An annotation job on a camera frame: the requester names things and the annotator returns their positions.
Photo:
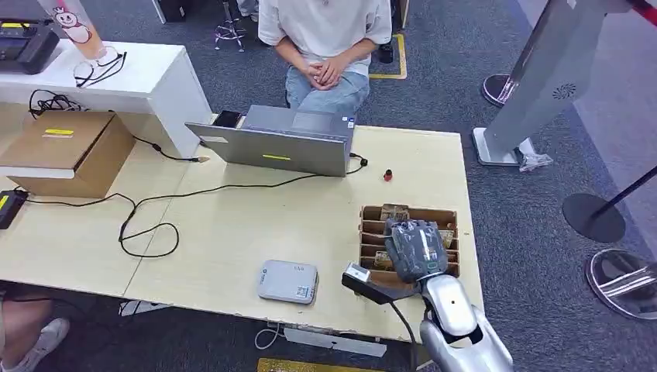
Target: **black robotic glove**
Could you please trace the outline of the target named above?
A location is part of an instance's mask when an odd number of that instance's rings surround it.
[[[438,225],[423,220],[386,221],[386,251],[404,283],[447,270],[447,252]]]

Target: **clasped hands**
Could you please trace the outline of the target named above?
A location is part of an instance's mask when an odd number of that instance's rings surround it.
[[[308,65],[304,74],[313,88],[318,91],[327,91],[340,82],[342,72],[349,66],[349,60],[342,56],[335,56]]]

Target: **qr code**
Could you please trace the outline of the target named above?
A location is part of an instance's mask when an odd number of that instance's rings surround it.
[[[308,287],[297,287],[297,297],[307,297]]]

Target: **eyeglasses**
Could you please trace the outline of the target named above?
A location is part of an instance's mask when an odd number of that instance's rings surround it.
[[[92,62],[85,61],[75,67],[73,72],[73,77],[75,78],[75,86],[78,88],[91,87],[93,84],[97,84],[105,79],[111,78],[123,69],[123,65],[126,63],[128,52],[119,54],[111,46],[108,46],[106,49],[106,55],[113,51],[114,53],[112,53],[112,55],[115,57],[111,58],[110,55],[110,58],[103,58],[102,60],[94,60]]]

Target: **laptop lid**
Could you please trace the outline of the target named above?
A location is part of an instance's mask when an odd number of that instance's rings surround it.
[[[345,177],[345,143],[254,129],[185,123],[226,163]]]

